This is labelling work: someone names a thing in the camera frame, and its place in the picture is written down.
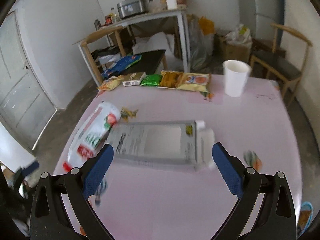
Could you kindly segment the green small snack bag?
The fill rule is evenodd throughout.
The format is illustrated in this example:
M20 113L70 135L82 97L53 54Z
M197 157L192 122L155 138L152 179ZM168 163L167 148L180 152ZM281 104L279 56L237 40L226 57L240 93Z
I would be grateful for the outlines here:
M161 83L162 76L160 74L147 75L140 83L141 86L157 87Z

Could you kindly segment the silver cooking pot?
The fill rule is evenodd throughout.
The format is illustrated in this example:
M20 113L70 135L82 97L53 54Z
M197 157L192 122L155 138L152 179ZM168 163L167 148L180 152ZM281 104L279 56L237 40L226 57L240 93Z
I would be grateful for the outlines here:
M146 0L124 0L117 4L121 20L148 12Z

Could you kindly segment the white yogurt bottle red cap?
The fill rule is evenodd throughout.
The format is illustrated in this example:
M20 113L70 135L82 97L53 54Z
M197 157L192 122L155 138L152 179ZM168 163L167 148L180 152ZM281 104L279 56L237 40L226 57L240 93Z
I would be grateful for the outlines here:
M63 169L69 172L95 157L108 132L119 119L120 110L114 104L101 102L76 132L63 162Z

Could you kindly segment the small white snack pack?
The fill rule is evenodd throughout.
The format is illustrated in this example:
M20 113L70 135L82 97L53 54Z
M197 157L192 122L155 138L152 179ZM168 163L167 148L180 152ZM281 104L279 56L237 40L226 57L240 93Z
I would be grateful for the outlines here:
M145 79L145 77L145 72L130 73L124 77L122 83L125 87L139 86L141 84L141 81Z

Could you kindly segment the blue plastic waste basket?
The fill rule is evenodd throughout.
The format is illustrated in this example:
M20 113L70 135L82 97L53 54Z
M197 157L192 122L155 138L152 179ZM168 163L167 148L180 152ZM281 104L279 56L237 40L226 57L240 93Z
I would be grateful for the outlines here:
M310 202L303 202L300 208L300 215L297 224L297 234L300 236L310 226L313 217L313 205Z

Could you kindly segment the grey refrigerator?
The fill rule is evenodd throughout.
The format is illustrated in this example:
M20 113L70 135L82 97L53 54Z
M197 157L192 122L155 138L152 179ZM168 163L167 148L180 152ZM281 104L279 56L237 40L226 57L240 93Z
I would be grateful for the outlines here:
M255 0L255 38L272 41L271 23L284 24L285 0Z

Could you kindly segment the brown golden snack bag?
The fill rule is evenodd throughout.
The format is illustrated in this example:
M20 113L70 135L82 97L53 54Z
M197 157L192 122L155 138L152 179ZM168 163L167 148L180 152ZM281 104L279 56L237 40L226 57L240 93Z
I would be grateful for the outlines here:
M162 79L159 83L159 86L165 88L176 88L178 80L182 76L182 74L182 72L161 70Z

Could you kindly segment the white paper cup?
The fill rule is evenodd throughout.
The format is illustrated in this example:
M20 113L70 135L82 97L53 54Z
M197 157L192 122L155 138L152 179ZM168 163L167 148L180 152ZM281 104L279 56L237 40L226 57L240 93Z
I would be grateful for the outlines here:
M224 89L228 96L238 98L242 95L252 68L238 60L223 62Z

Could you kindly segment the blue snack bag on chair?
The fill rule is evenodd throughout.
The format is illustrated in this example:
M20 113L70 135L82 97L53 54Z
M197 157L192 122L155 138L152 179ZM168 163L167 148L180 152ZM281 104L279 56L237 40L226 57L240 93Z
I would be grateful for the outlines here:
M127 55L119 59L112 67L103 71L101 74L103 78L111 77L114 74L119 74L125 71L127 68L130 68L133 64L140 61L142 55Z

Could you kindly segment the white door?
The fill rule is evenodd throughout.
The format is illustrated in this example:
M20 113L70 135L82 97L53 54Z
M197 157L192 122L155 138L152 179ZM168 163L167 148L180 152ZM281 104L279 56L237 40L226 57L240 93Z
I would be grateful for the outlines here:
M13 11L1 25L2 120L17 141L32 151L55 113L27 60Z

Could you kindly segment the yellow snack bag left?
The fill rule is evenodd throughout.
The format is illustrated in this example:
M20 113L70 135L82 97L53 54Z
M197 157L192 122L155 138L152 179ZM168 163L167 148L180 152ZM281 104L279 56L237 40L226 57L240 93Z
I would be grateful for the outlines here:
M107 80L104 80L103 83L97 87L98 90L105 90L105 91L111 91L114 90L116 87L118 87L125 76L120 75L120 76L112 76L108 78Z

